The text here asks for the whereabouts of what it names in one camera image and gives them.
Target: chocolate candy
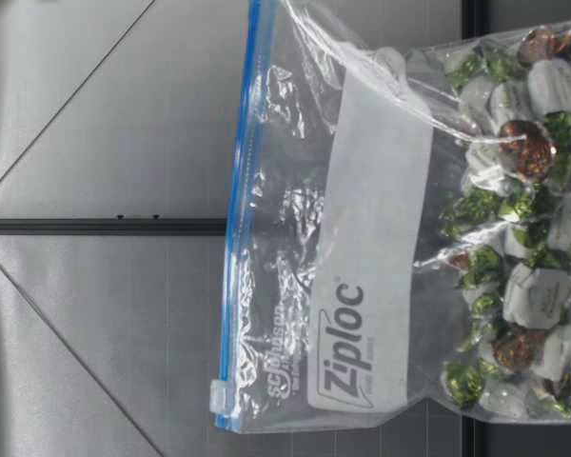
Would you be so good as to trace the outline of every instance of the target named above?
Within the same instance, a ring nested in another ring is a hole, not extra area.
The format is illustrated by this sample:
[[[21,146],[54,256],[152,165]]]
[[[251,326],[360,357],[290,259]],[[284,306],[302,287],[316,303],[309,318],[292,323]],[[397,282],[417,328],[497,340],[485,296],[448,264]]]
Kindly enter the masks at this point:
[[[556,48],[557,38],[553,31],[533,30],[522,41],[517,57],[523,65],[531,66],[538,60],[551,58]]]
[[[509,121],[531,121],[531,98],[524,81],[507,81],[499,84],[490,99],[491,116],[496,131]]]
[[[499,209],[499,216],[509,222],[519,223],[541,219],[556,207],[547,186],[534,185],[513,191]]]
[[[571,366],[571,324],[558,326],[548,335],[540,357],[533,363],[531,371],[552,382],[554,390],[561,390],[558,384]]]
[[[486,59],[488,74],[496,83],[504,83],[511,79],[524,77],[524,68],[515,57],[509,55],[505,50],[492,45],[485,45],[483,54]]]
[[[503,319],[524,328],[550,329],[561,319],[570,293],[566,271],[518,264],[505,289]]]
[[[509,225],[503,243],[505,253],[519,259],[528,259],[533,254],[533,249],[546,240],[549,226],[549,221],[539,221],[528,227]]]
[[[458,55],[454,56],[458,64],[454,70],[449,71],[449,67],[453,66],[452,63],[446,65],[446,79],[456,92],[461,92],[463,87],[480,72],[483,65],[482,57],[476,50],[471,50],[461,62],[460,58]]]
[[[469,255],[469,271],[459,281],[459,288],[471,289],[491,283],[499,284],[502,275],[502,257],[491,246],[483,245]]]
[[[487,380],[479,405],[488,412],[514,420],[528,417],[524,403],[525,386],[516,386],[498,380]]]
[[[563,59],[541,60],[527,80],[533,111],[540,117],[553,112],[571,113],[571,65]]]
[[[459,362],[448,362],[445,365],[443,383],[461,409],[470,409],[476,405],[484,390],[484,379],[479,370]]]
[[[502,367],[520,373],[528,369],[545,332],[514,327],[493,342],[493,356]]]
[[[524,402],[530,417],[536,419],[571,419],[571,396],[559,401],[542,387],[529,390]]]
[[[494,217],[501,202],[502,198],[496,193],[473,188],[469,195],[443,213],[444,233],[452,238],[461,237],[466,227],[483,224]]]
[[[537,124],[530,121],[509,121],[502,125],[499,136],[524,137],[511,141],[504,140],[500,144],[502,153],[510,157],[515,171],[522,178],[538,183],[546,176],[552,167],[556,149]]]
[[[502,154],[496,144],[472,143],[465,153],[466,176],[472,186],[495,192],[504,197],[508,192]]]
[[[477,298],[471,305],[473,316],[490,316],[501,312],[502,298],[497,293],[487,293]]]
[[[560,148],[571,146],[571,113],[565,111],[551,112],[543,121],[552,141]]]
[[[557,217],[551,222],[547,233],[547,246],[561,252],[571,251],[571,192],[562,197]],[[564,259],[564,267],[569,267],[569,259]]]

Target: gray tile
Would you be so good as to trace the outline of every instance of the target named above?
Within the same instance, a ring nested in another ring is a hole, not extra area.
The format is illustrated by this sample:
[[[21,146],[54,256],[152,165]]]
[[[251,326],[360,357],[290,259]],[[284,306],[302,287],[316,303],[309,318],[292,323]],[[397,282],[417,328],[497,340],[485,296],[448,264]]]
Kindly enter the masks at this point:
[[[338,457],[379,457],[381,447],[380,428],[362,428],[339,431],[336,434]]]
[[[336,432],[316,431],[312,433],[294,434],[294,455],[308,453],[334,455]]]
[[[429,400],[429,408],[428,408],[429,416],[430,417],[449,417],[452,419],[459,418],[459,414],[451,411],[450,409],[446,409],[438,402],[433,400]]]
[[[425,457],[425,416],[401,415],[384,424],[381,431],[383,457]]]
[[[274,456],[290,457],[292,455],[291,433],[268,433],[248,436],[248,447],[251,452],[271,452]]]
[[[457,418],[431,417],[427,431],[428,457],[461,455],[461,421]]]
[[[402,415],[409,414],[413,416],[425,416],[427,414],[427,404],[430,403],[429,400],[421,400],[416,405],[410,407],[409,409],[402,412]]]
[[[230,451],[232,450],[233,455],[244,455],[239,452],[247,451],[247,436],[240,435],[237,433],[232,433],[230,431],[225,431],[219,429],[213,425],[214,416],[213,414],[208,414],[210,416],[206,419],[206,416],[200,416],[199,420],[206,420],[207,425],[207,447],[221,448],[225,449],[225,453],[222,455],[230,457]]]

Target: green foil wrapper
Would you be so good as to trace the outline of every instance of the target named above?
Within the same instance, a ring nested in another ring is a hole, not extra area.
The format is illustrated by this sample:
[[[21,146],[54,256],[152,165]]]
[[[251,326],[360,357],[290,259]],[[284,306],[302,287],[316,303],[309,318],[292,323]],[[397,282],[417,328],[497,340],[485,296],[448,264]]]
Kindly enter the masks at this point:
[[[483,53],[488,74],[495,82],[504,83],[511,79],[522,79],[525,76],[526,70],[516,57],[507,54],[504,50],[489,46],[483,49]]]
[[[444,385],[460,409],[470,409],[478,403],[484,390],[484,379],[475,367],[448,362],[444,367]]]
[[[547,239],[550,221],[539,221],[526,228],[513,227],[514,237],[525,248],[534,248]]]
[[[502,203],[499,216],[510,222],[526,222],[540,218],[556,208],[547,186],[534,184],[512,192]]]
[[[469,254],[469,271],[459,281],[459,288],[477,288],[481,284],[500,282],[503,259],[497,251],[484,245]]]
[[[559,401],[545,390],[535,388],[529,391],[525,402],[529,416],[534,419],[571,420],[571,397]]]
[[[549,172],[552,183],[560,189],[565,189],[571,182],[571,152],[567,149],[560,149],[554,157],[554,165]]]
[[[526,261],[532,268],[571,269],[571,256],[561,250],[550,249],[546,242],[539,243]]]
[[[501,367],[491,364],[486,359],[478,359],[478,370],[484,379],[495,379],[497,381],[505,381],[510,377],[510,374],[503,370]]]
[[[502,198],[490,190],[473,188],[468,196],[447,209],[444,219],[444,233],[451,238],[460,238],[469,226],[478,226],[497,215]]]
[[[465,87],[465,85],[472,79],[483,66],[482,57],[473,50],[470,52],[469,56],[466,57],[459,67],[451,71],[446,75],[446,79],[453,87],[453,89],[459,93]]]
[[[497,293],[487,293],[472,303],[471,313],[478,317],[490,316],[501,311],[502,303],[502,298]]]

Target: plastic bag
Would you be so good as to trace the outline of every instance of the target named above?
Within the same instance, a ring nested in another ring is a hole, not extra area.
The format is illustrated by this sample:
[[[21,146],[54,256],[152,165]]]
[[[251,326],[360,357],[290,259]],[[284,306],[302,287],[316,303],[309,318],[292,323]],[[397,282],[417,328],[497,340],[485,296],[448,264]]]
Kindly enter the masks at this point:
[[[252,1],[218,427],[571,422],[571,23],[367,50]]]

